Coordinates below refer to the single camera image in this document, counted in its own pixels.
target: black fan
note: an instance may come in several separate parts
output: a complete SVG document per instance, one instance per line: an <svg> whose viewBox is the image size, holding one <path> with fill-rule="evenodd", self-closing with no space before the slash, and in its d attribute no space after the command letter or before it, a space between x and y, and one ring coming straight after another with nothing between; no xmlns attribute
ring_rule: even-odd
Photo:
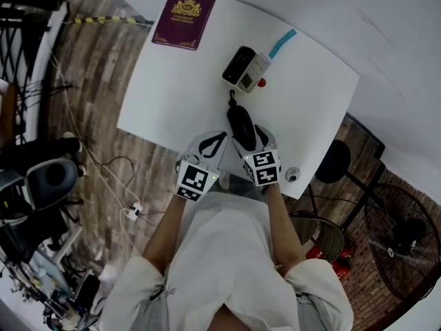
<svg viewBox="0 0 441 331"><path fill-rule="evenodd" d="M369 244L390 291L416 302L440 276L440 238L424 206L407 191L377 185L365 204Z"/></svg>

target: maroon notebook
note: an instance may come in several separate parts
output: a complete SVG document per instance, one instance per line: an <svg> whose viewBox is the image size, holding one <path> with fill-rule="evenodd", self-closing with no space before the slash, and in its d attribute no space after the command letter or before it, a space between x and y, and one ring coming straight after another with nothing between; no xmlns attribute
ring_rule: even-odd
<svg viewBox="0 0 441 331"><path fill-rule="evenodd" d="M153 43L196 50L215 0L167 0Z"/></svg>

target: forearm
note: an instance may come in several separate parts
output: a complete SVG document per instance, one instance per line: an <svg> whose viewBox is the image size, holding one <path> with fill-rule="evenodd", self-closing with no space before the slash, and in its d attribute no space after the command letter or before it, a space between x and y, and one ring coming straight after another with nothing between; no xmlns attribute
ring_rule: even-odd
<svg viewBox="0 0 441 331"><path fill-rule="evenodd" d="M143 257L162 275L174 256L185 203L186 200L182 197L176 195L172 197L163 218L144 249Z"/></svg>
<svg viewBox="0 0 441 331"><path fill-rule="evenodd" d="M305 256L278 184L268 187L267 198L274 259L276 264L282 266L280 273L284 276L291 268L305 260Z"/></svg>

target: white shirt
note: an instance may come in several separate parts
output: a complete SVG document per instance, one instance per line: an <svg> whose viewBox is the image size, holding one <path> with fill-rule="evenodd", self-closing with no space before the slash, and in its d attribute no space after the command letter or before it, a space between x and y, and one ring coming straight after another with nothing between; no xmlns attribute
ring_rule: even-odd
<svg viewBox="0 0 441 331"><path fill-rule="evenodd" d="M282 278L269 232L268 207L258 201L210 192L189 207L166 282L170 331L206 331L223 304L251 330L349 331L352 310L329 263L306 260ZM130 330L139 303L162 283L147 260L133 258L106 302L102 331ZM299 321L296 292L317 315Z"/></svg>

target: white table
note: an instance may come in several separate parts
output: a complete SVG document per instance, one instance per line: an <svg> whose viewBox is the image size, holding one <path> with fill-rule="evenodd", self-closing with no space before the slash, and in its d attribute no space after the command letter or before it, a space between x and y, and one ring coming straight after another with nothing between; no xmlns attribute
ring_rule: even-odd
<svg viewBox="0 0 441 331"><path fill-rule="evenodd" d="M198 134L226 130L229 87L221 75L244 45L269 53L292 27L236 0L216 0L198 50L152 43L149 33L130 79L118 127L166 148L183 152ZM284 194L301 196L326 154L356 89L359 76L301 31L275 56L267 85L236 93L253 122L276 137ZM244 175L232 142L220 168ZM285 171L298 167L299 180Z"/></svg>

